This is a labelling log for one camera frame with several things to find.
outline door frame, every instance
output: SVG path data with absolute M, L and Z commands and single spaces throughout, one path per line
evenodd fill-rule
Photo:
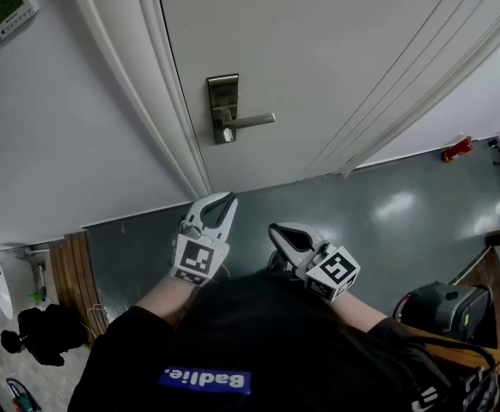
M 212 193 L 160 0 L 76 0 L 101 53 L 191 199 Z
M 76 2 L 120 86 L 173 172 L 193 197 L 210 194 L 212 188 L 181 89 L 161 1 Z M 425 96 L 373 142 L 359 150 L 338 172 L 349 174 L 417 122 L 463 83 L 499 46 L 500 16 Z

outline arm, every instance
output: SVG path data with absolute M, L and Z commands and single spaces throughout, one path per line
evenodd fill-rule
M 193 286 L 165 277 L 116 318 L 95 340 L 69 411 L 121 410 L 124 406 L 129 410 L 131 395 L 153 385 L 164 369 L 165 349 L 192 291 Z M 120 393 L 102 395 L 109 391 Z
M 346 324 L 368 333 L 387 316 L 368 306 L 349 292 L 329 303 L 332 310 Z
M 166 276 L 153 288 L 137 306 L 152 312 L 172 326 L 177 325 L 189 301 L 194 286 Z
M 412 337 L 403 325 L 368 306 L 349 292 L 341 294 L 329 305 L 346 324 L 369 333 L 389 346 L 412 371 L 420 386 L 433 385 L 446 395 L 450 382 L 439 371 L 424 345 L 401 340 Z

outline blue label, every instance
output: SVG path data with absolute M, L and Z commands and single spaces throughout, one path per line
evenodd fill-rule
M 191 391 L 250 394 L 250 373 L 241 371 L 169 367 L 156 383 Z

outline floor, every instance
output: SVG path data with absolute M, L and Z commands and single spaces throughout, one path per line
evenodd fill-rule
M 352 292 L 391 314 L 406 292 L 448 282 L 500 228 L 500 169 L 486 142 L 447 165 L 438 152 L 240 194 L 226 261 L 233 276 L 265 267 L 267 227 L 299 221 L 342 244 L 362 270 Z M 167 272 L 171 235 L 187 206 L 88 230 L 95 283 L 109 321 Z
M 46 262 L 45 281 L 47 293 L 52 301 L 57 301 L 57 293 L 52 277 L 52 267 L 49 255 L 45 252 L 33 255 L 30 263 L 33 265 L 35 280 L 38 281 L 38 262 Z M 7 319 L 0 312 L 0 330 L 17 329 L 17 321 Z M 0 345 L 0 405 L 5 411 L 15 411 L 11 402 L 11 392 L 5 384 L 7 377 L 13 377 L 22 382 L 34 395 L 40 407 L 46 411 L 64 412 L 69 405 L 70 397 L 75 389 L 89 357 L 89 349 L 80 347 L 62 354 L 65 364 L 62 367 L 43 367 L 34 357 L 24 351 L 20 354 L 9 354 Z

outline wire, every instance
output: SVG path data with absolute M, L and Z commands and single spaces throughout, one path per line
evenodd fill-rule
M 97 319 L 97 314 L 95 313 L 95 311 L 96 311 L 96 310 L 99 310 L 100 312 L 104 312 L 104 311 L 105 311 L 105 309 L 104 309 L 104 308 L 96 308 L 96 306 L 103 307 L 103 305 L 102 305 L 102 304 L 94 304 L 94 306 L 92 306 L 91 308 L 89 308 L 89 309 L 86 311 L 86 317 L 88 318 L 88 323 L 89 323 L 89 325 L 90 325 L 89 327 L 88 327 L 88 326 L 86 326 L 86 325 L 84 324 L 84 322 L 80 319 L 80 323 L 82 324 L 82 326 L 83 326 L 86 330 L 90 331 L 90 332 L 94 335 L 94 339 L 96 339 L 96 338 L 97 338 L 97 336 L 101 336 L 101 335 L 105 334 L 105 331 L 103 330 L 103 327 L 101 326 L 101 324 L 100 324 L 99 320 Z M 90 320 L 89 320 L 89 312 L 93 312 L 93 313 L 94 313 L 95 323 L 97 324 L 97 326 L 98 326 L 98 328 L 99 328 L 99 330 L 100 330 L 100 331 L 99 331 L 99 333 L 100 333 L 100 334 L 95 333 L 94 329 L 91 327 L 91 324 L 92 324 L 92 323 L 91 323 L 91 322 L 90 322 Z
M 227 277 L 229 279 L 233 279 L 231 274 L 229 273 L 229 269 L 227 268 L 227 266 L 225 264 L 222 264 L 220 267 L 223 267 L 225 269 L 225 271 L 227 272 Z

